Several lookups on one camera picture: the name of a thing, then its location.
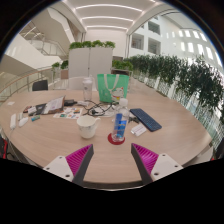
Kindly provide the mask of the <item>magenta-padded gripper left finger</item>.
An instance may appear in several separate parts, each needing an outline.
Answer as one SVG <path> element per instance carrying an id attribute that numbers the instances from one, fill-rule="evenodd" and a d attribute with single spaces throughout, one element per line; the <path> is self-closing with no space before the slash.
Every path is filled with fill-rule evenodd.
<path id="1" fill-rule="evenodd" d="M 86 170 L 93 154 L 93 145 L 90 144 L 67 156 L 56 157 L 44 167 L 44 170 L 73 182 L 78 186 L 82 186 Z"/>

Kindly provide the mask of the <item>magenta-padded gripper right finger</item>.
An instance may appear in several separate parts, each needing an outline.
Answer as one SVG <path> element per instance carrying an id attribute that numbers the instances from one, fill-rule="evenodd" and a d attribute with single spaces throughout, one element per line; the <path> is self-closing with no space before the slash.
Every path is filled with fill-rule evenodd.
<path id="1" fill-rule="evenodd" d="M 144 185 L 182 169 L 182 166 L 168 154 L 157 154 L 135 143 L 131 144 L 131 154 Z"/>

